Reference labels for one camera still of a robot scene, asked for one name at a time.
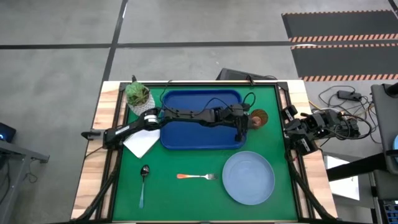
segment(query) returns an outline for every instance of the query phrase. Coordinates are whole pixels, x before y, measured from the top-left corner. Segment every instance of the wooden table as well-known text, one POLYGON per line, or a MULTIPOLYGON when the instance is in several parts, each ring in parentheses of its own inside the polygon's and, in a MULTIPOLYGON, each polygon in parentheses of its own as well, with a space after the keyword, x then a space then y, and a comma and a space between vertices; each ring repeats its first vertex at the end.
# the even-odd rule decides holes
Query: wooden table
MULTIPOLYGON (((204 82, 204 81, 174 81, 174 82, 204 82)), ((311 113, 310 105, 308 103, 307 92, 302 80, 279 80, 278 82, 287 82, 289 86, 290 100, 297 108, 298 113, 311 113)), ((104 82, 101 94, 99 96, 98 105, 95 113, 93 129, 107 129, 112 127, 114 111, 116 107, 116 100, 119 92, 119 85, 121 82, 104 82)), ((118 125, 123 124, 124 107, 126 105, 125 97, 121 104, 118 125)), ((286 106, 284 98, 282 99, 282 106, 286 106)), ((90 153, 102 145, 102 140, 93 140, 88 143, 86 153, 90 153)), ((114 166, 117 152, 113 152, 111 169, 114 166)), ((101 186, 101 179, 104 171, 104 164, 106 158, 106 150, 100 149, 98 152, 90 155, 83 163, 79 186, 76 193, 75 203, 73 205, 71 218, 79 217, 92 202, 101 186)), ((337 217, 335 203, 331 194, 328 177, 326 175, 325 165, 323 163, 322 153, 320 151, 311 153, 303 157, 307 179, 311 191, 325 207, 325 209, 334 217, 337 217)), ((105 196, 102 217, 106 218, 109 207, 109 190, 105 196)), ((302 205, 303 216, 308 217, 308 210, 306 206, 306 199, 301 190, 299 190, 300 202, 302 205)))

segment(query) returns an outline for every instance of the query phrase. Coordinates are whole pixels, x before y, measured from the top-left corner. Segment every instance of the white pot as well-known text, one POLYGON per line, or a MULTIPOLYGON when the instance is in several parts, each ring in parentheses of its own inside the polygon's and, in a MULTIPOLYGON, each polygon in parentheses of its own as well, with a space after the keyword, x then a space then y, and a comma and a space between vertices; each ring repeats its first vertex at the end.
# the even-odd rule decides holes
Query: white pot
POLYGON ((132 112, 134 112, 137 116, 140 116, 143 112, 155 108, 155 101, 154 98, 152 97, 152 94, 149 92, 148 100, 143 105, 139 106, 129 105, 129 107, 132 110, 132 112))

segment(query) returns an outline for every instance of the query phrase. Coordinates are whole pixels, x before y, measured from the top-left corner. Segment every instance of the black floor mat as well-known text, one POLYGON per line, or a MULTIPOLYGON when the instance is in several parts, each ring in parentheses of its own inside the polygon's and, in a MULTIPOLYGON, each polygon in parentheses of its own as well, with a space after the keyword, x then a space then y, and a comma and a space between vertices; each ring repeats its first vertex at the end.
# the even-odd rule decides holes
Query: black floor mat
POLYGON ((398 43, 292 47, 305 81, 398 79, 398 43))
POLYGON ((286 13, 292 42, 398 39, 398 19, 390 10, 286 13))

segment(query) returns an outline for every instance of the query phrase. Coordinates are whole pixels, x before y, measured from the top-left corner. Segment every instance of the fork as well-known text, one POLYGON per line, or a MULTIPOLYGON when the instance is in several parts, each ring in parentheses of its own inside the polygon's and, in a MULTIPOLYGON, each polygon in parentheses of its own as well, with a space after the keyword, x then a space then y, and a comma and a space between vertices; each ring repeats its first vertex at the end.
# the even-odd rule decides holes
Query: fork
POLYGON ((208 180, 215 180, 218 178, 216 174, 206 174, 206 175, 187 175, 187 174, 177 174, 178 179, 184 179, 184 178, 191 178, 191 177, 203 177, 208 180))

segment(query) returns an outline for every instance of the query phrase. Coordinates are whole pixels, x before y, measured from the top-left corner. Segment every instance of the potted plant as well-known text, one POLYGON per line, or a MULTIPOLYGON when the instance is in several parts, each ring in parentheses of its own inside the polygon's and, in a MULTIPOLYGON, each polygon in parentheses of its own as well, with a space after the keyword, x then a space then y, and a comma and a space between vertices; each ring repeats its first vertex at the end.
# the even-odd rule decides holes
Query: potted plant
POLYGON ((126 97, 130 109, 137 116, 155 107, 155 101, 149 89, 137 81, 126 86, 126 97))

